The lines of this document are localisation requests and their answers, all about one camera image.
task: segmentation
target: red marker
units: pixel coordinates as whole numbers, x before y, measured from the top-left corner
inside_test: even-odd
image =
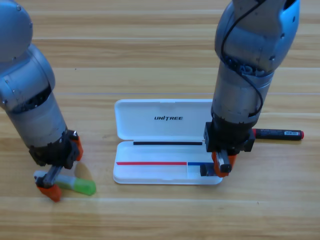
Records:
[[[256,139],[291,140],[299,141],[304,139],[305,133],[301,130],[281,129],[252,129]]]

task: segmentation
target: blue line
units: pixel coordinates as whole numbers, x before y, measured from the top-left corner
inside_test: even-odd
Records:
[[[188,166],[201,166],[202,164],[214,164],[214,162],[188,162]]]

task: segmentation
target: white plastic box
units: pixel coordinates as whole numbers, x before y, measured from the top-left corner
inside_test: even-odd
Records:
[[[125,99],[114,106],[118,137],[113,179],[119,184],[216,185],[201,176],[213,163],[204,130],[211,99]]]

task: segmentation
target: table surface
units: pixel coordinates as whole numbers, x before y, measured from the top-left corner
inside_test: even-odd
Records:
[[[84,155],[74,172],[95,195],[37,190],[32,160],[0,112],[0,239],[320,239],[320,15],[300,26],[276,71],[257,128],[301,129],[302,142],[257,141],[218,186],[113,180],[120,99],[212,98],[214,38],[229,0],[21,0],[33,42],[56,76],[55,96]]]

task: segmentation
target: label on marker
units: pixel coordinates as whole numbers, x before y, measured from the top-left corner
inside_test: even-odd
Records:
[[[289,136],[299,136],[300,133],[297,131],[285,131],[284,135],[289,135]]]

